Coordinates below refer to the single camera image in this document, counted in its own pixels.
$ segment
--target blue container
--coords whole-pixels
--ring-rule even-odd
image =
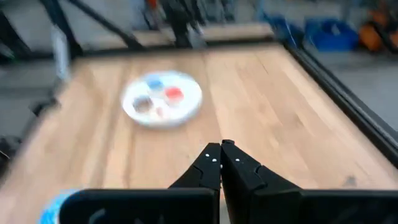
[[[305,36],[319,51],[350,51],[359,40],[358,34],[344,22],[336,19],[322,21],[309,19],[305,23]]]

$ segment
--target orange object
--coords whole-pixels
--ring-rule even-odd
[[[157,7],[157,0],[147,0],[148,5],[151,9],[156,9]]]
[[[385,13],[381,11],[371,11],[369,12],[370,15],[372,16],[372,19],[374,22],[377,22],[378,24],[382,25],[385,27],[388,23],[388,17],[386,16]]]
[[[379,34],[370,25],[363,26],[359,30],[359,39],[370,51],[378,51],[381,49],[382,42]]]

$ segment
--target plate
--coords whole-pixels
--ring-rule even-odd
[[[127,115],[150,128],[170,128],[185,123],[196,114],[201,102],[199,84],[178,71],[147,73],[130,83],[122,97]]]

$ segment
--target wooden tabletop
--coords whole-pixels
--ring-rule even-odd
[[[147,129],[121,108],[146,72],[203,90],[186,124]],[[236,145],[303,188],[396,189],[398,172],[279,45],[81,60],[0,189],[0,223],[34,223],[64,189],[166,188],[208,142]]]

